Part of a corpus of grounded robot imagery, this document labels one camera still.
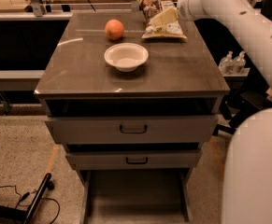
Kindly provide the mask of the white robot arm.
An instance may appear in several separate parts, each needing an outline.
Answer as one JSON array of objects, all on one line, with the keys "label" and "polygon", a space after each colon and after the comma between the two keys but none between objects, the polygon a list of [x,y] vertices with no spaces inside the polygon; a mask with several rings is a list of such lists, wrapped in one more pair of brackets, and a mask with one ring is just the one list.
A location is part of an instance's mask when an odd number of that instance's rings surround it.
[{"label": "white robot arm", "polygon": [[[272,88],[272,21],[247,0],[178,0],[186,20],[223,24]],[[226,155],[221,224],[272,224],[272,108],[246,119]]]}]

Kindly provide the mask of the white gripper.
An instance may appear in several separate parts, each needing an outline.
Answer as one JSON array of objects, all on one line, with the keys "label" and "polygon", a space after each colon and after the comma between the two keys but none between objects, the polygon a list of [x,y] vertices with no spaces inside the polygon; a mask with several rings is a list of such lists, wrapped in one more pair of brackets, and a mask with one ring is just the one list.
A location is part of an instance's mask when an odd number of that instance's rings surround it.
[{"label": "white gripper", "polygon": [[[202,7],[202,0],[178,0],[177,9],[179,15],[187,21],[195,21],[205,16]],[[175,8],[170,7],[155,15],[150,24],[153,26],[167,25],[178,20],[178,12]]]}]

